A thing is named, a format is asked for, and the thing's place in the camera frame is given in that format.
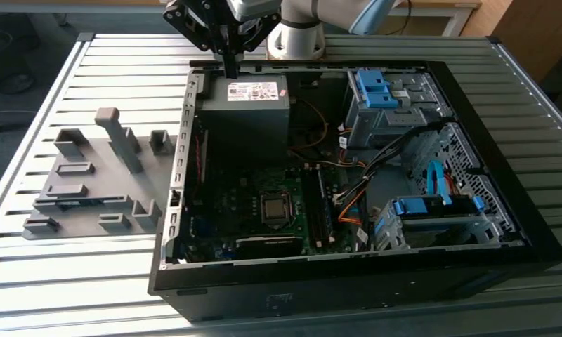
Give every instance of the blue plastic clip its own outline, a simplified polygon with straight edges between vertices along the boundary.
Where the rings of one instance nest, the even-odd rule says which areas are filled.
[[[384,79],[381,70],[358,70],[360,89],[365,95],[368,107],[399,107],[399,100],[392,97],[390,82]]]
[[[394,201],[394,209],[396,209],[396,214],[399,214],[400,216],[405,213],[403,203],[400,200]]]
[[[481,196],[476,195],[473,197],[473,203],[476,204],[477,211],[484,212],[484,210],[485,210],[484,198],[481,198]]]
[[[423,198],[407,198],[401,200],[407,214],[428,214],[428,206]]]
[[[376,226],[376,235],[377,235],[378,231],[382,230],[384,225],[385,225],[385,219],[382,218],[380,220],[380,222],[377,223],[377,226]]]
[[[436,173],[439,181],[439,191],[441,198],[444,199],[444,205],[452,205],[451,198],[451,188],[448,186],[447,178],[444,177],[444,166],[437,160],[429,162],[428,167],[428,194],[436,194],[436,189],[433,188],[433,173]]]

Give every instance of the floor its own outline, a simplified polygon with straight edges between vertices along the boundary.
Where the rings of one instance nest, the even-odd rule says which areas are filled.
[[[43,103],[46,94],[59,74],[62,65],[75,43],[79,32],[113,34],[167,34],[175,30],[159,15],[150,14],[70,14],[69,25],[59,27],[51,14],[31,15],[42,46],[26,54],[27,62],[36,75],[36,85],[19,95],[0,94],[0,177],[11,161],[18,145]],[[543,88],[556,99],[562,110],[562,61],[543,82]]]

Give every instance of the cable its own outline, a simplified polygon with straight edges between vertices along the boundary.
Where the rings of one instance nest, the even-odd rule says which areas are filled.
[[[302,150],[302,149],[306,149],[308,147],[316,146],[325,140],[325,137],[328,136],[329,127],[328,127],[328,120],[325,119],[325,116],[322,115],[320,109],[317,109],[317,107],[308,100],[302,98],[298,98],[297,101],[309,105],[310,108],[314,110],[314,112],[317,112],[318,116],[321,117],[322,127],[324,127],[321,138],[314,143],[290,147],[293,150]]]
[[[353,165],[353,163],[350,163],[349,161],[345,161],[345,157],[346,157],[346,149],[341,149],[340,156],[338,156],[340,164]],[[366,164],[364,161],[358,161],[357,166],[366,167]]]
[[[404,30],[407,29],[407,27],[411,23],[411,18],[413,17],[413,2],[412,2],[412,0],[408,0],[408,1],[409,1],[409,13],[408,13],[408,16],[407,16],[407,20],[404,21],[403,28],[394,30],[392,33],[388,33],[386,35],[394,35],[399,32],[401,33],[401,35],[404,35]]]
[[[350,209],[350,207],[354,205],[354,203],[357,202],[357,200],[358,200],[360,196],[361,196],[361,195],[364,195],[364,193],[365,193],[365,189],[362,189],[362,190],[358,192],[357,196],[356,196],[356,197],[354,197],[354,199],[350,201],[350,203],[348,204],[348,206],[346,206],[346,208],[344,209],[344,211],[340,213],[340,217],[338,217],[338,220],[340,220],[340,221],[342,221],[342,219],[344,219],[344,217],[345,217],[345,215],[346,215],[346,213],[348,213],[348,210],[349,210],[349,209]]]
[[[409,142],[412,138],[419,136],[421,133],[432,130],[440,130],[444,128],[444,125],[448,122],[455,121],[452,118],[444,118],[441,121],[435,121],[425,126],[419,126],[412,128],[403,136],[396,138],[378,152],[378,154],[373,157],[373,160],[366,165],[364,172],[361,174],[361,179],[357,184],[344,193],[341,193],[336,197],[336,201],[341,201],[346,199],[362,186],[366,188],[370,179],[377,173],[377,168],[392,158],[400,155],[404,146]]]
[[[341,223],[353,223],[354,225],[358,225],[358,226],[361,226],[364,224],[358,219],[354,219],[354,218],[340,219],[340,222]]]

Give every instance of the metal slatted table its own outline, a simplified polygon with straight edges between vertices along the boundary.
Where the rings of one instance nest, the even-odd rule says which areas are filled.
[[[481,38],[330,36],[328,46],[332,60],[448,63],[562,243],[562,116],[503,45]],[[210,57],[178,35],[99,34],[77,43],[0,182],[0,336],[562,336],[562,265],[457,302],[193,326],[146,292],[151,235],[20,236],[58,154],[59,130],[75,127],[87,137],[106,137],[94,115],[115,106],[137,136],[153,129],[175,134],[189,61]],[[264,58],[265,49],[248,57]]]

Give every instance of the sticker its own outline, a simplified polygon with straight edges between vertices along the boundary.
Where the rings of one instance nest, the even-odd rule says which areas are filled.
[[[369,235],[365,233],[362,228],[358,229],[357,236],[362,242],[366,243],[369,241]]]
[[[394,95],[394,97],[409,97],[409,93],[407,90],[396,90],[392,91],[392,95]]]
[[[227,101],[278,100],[278,82],[234,82],[227,86]]]
[[[340,147],[342,149],[348,149],[348,138],[346,137],[340,137]]]

